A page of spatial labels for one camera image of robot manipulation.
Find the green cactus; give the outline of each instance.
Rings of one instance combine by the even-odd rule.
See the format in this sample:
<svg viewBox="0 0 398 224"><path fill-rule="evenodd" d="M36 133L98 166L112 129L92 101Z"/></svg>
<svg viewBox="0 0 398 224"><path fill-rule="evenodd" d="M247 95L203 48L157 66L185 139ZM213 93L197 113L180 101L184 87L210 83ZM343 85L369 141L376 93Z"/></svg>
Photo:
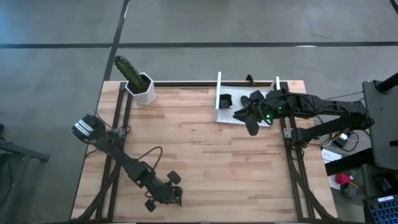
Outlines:
<svg viewBox="0 0 398 224"><path fill-rule="evenodd" d="M131 65L129 60L123 56L116 56L114 58L114 64L116 68L122 73L122 75L129 81L129 88L131 91L141 93L146 91L147 86L140 76L139 72Z"/></svg>

